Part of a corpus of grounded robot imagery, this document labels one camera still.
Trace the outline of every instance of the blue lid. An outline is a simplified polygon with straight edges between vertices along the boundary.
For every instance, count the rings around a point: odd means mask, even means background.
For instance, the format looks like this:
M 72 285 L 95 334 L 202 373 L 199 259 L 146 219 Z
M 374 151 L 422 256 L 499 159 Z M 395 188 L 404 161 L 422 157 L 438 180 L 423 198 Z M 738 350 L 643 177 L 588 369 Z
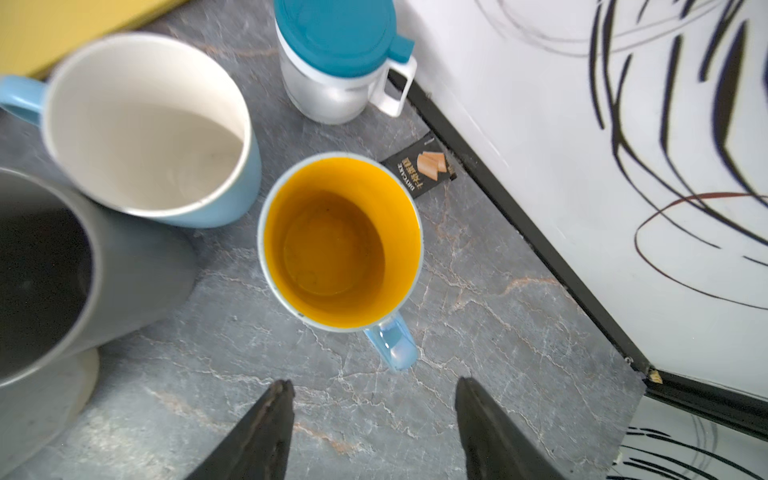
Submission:
M 397 35 L 392 0 L 274 0 L 286 42 L 306 63 L 336 77 L 360 77 L 387 57 L 405 63 L 413 41 Z

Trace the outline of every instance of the blue mug handle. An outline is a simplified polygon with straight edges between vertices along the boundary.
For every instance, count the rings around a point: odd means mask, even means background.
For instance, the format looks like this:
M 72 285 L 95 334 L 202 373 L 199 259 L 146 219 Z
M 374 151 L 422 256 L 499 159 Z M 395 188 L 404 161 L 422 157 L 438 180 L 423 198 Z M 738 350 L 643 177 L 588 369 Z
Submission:
M 0 108 L 33 125 L 40 126 L 46 84 L 32 78 L 0 77 Z
M 390 369 L 407 370 L 419 359 L 419 349 L 400 312 L 395 312 L 365 332 Z

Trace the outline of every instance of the table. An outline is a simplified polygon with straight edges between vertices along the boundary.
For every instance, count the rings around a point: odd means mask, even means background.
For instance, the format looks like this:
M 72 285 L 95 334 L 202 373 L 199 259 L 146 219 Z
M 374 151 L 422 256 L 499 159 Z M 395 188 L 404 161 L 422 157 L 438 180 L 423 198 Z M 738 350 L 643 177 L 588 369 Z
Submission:
M 184 478 L 273 379 L 296 389 L 287 478 L 466 478 L 459 376 L 477 378 L 567 477 L 605 477 L 641 377 L 460 167 L 416 201 L 426 253 L 402 311 L 421 353 L 410 371 L 390 373 L 362 333 L 305 326 L 270 292 L 256 236 L 274 181 L 321 151 L 394 154 L 428 131 L 410 106 L 335 127 L 303 117 L 283 89 L 269 0 L 196 0 L 147 30 L 203 49 L 242 89 L 259 200 L 228 227 L 187 230 L 200 263 L 188 303 L 103 346 L 77 422 L 10 479 Z M 36 129 L 7 114 L 0 166 L 67 182 Z

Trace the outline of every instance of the white jar handle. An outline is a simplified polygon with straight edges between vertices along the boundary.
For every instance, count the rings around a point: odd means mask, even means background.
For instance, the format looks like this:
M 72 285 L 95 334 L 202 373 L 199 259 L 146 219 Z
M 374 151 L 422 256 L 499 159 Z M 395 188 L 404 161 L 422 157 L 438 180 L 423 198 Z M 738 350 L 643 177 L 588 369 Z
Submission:
M 406 104 L 408 90 L 411 89 L 411 83 L 413 83 L 413 78 L 416 76 L 416 59 L 411 55 L 411 58 L 408 59 L 408 63 L 399 63 L 387 58 L 385 66 L 382 77 L 374 88 L 373 95 L 371 95 L 371 103 L 390 117 L 399 117 L 403 106 Z M 402 97 L 400 97 L 399 100 L 384 93 L 387 74 L 390 70 L 394 70 L 406 78 L 406 86 L 402 89 Z

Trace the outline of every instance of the plastic container with blue lid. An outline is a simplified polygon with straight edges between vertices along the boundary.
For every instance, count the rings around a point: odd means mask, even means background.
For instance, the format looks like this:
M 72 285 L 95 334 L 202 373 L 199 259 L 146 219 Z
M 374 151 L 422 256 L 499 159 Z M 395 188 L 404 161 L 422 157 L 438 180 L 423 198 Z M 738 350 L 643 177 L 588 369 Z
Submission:
M 397 117 L 416 70 L 413 41 L 397 35 L 392 0 L 275 0 L 280 67 L 291 101 L 307 117 L 341 124 L 370 101 Z M 406 78 L 401 98 L 387 73 Z

